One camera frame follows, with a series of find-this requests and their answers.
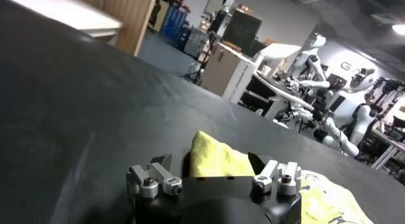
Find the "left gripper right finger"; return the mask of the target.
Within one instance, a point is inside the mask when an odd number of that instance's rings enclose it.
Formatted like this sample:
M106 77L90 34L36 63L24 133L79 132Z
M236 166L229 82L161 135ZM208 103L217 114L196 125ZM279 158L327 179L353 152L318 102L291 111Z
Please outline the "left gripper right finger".
M295 162L282 166L277 160L263 158L258 154L248 153L249 162L254 170L252 191L265 195L274 185L279 196L297 196L301 188L301 168Z

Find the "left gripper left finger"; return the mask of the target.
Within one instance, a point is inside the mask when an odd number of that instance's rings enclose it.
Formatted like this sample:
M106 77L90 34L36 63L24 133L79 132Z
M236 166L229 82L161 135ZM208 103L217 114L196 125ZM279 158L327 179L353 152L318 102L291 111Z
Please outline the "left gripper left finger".
M182 179L169 172L171 159L171 154L165 154L150 160L146 169L141 165L130 166L126 172L127 194L155 199L161 187L164 194L179 196L183 190Z

